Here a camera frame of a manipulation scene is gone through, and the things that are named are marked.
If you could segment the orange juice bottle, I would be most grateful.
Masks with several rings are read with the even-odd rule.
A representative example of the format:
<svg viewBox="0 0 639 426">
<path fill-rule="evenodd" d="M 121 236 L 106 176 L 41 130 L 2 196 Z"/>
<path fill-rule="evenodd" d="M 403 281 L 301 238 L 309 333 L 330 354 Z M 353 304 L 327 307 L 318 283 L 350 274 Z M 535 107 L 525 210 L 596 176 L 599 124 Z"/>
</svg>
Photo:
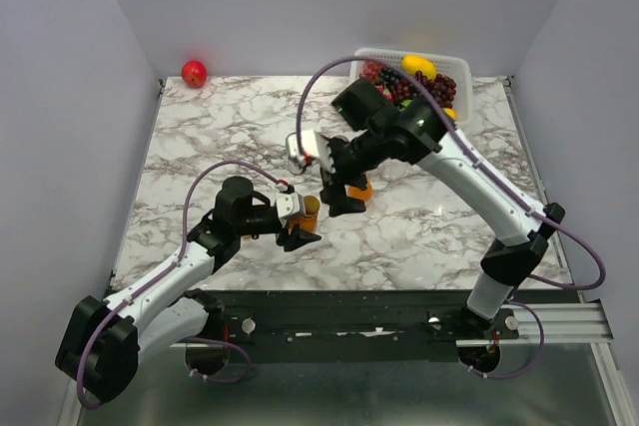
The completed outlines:
<svg viewBox="0 0 639 426">
<path fill-rule="evenodd" d="M 364 177 L 366 180 L 366 185 L 364 189 L 360 189 L 355 186 L 348 186 L 346 190 L 346 194 L 349 198 L 362 201 L 367 205 L 373 197 L 373 186 L 368 175 L 365 175 Z"/>
<path fill-rule="evenodd" d="M 305 211 L 303 216 L 296 217 L 290 221 L 290 230 L 293 230 L 295 226 L 298 225 L 303 231 L 316 233 L 318 229 L 318 216 L 319 213 L 316 215 L 306 215 Z"/>
</svg>

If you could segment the gold bottle cap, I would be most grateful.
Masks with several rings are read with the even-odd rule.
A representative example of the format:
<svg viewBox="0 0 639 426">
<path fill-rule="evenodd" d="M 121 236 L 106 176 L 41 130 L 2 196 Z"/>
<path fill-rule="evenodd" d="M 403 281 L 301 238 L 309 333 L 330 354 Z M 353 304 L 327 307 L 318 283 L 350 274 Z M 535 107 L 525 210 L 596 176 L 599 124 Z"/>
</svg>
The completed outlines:
<svg viewBox="0 0 639 426">
<path fill-rule="evenodd" d="M 316 215 L 320 210 L 320 201 L 314 196 L 305 196 L 306 215 Z"/>
</svg>

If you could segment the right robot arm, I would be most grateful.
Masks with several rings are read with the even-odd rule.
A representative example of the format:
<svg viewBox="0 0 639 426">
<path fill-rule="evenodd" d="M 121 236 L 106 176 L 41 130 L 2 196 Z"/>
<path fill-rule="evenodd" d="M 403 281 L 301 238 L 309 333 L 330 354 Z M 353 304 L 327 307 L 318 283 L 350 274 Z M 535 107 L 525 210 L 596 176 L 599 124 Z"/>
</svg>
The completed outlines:
<svg viewBox="0 0 639 426">
<path fill-rule="evenodd" d="M 367 172 L 386 160 L 399 160 L 444 182 L 492 229 L 495 239 L 480 262 L 482 273 L 458 316 L 466 335 L 484 336 L 495 326 L 502 304 L 548 249 L 555 229 L 533 214 L 560 222 L 564 209 L 545 206 L 524 192 L 510 198 L 499 188 L 507 178 L 474 154 L 460 129 L 448 129 L 423 97 L 399 109 L 370 80 L 359 79 L 331 104 L 357 135 L 349 142 L 327 142 L 332 169 L 321 174 L 320 198 L 330 216 L 364 212 L 364 201 L 349 196 L 347 187 L 363 187 Z"/>
</svg>

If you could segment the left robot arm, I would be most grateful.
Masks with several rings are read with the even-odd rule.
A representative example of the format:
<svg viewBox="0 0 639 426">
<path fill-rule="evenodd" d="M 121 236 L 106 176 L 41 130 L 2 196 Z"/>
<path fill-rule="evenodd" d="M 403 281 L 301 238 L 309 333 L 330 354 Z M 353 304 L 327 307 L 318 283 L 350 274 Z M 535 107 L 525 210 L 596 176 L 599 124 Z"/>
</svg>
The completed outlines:
<svg viewBox="0 0 639 426">
<path fill-rule="evenodd" d="M 253 183 L 224 180 L 213 208 L 184 226 L 179 248 L 133 285 L 104 299 L 80 300 L 69 319 L 55 365 L 76 382 L 83 407 L 97 409 L 121 394 L 144 355 L 178 340 L 214 339 L 220 315 L 187 291 L 225 265 L 245 237 L 272 234 L 285 251 L 320 240 L 320 202 L 285 186 L 273 200 Z"/>
</svg>

